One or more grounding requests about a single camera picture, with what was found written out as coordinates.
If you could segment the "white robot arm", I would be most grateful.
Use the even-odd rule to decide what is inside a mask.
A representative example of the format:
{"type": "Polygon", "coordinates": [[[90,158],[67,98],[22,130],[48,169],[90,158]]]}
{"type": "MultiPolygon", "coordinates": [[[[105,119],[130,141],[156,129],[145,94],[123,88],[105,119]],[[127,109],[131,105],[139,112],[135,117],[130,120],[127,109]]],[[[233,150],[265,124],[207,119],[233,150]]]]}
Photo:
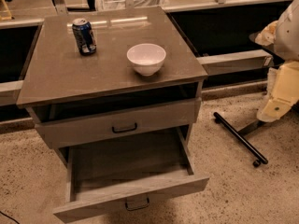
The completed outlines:
{"type": "Polygon", "coordinates": [[[265,47],[272,45],[274,53],[284,60],[279,69],[269,69],[267,94],[257,113],[258,120],[273,122],[299,101],[299,0],[293,0],[254,41],[265,47]]]}

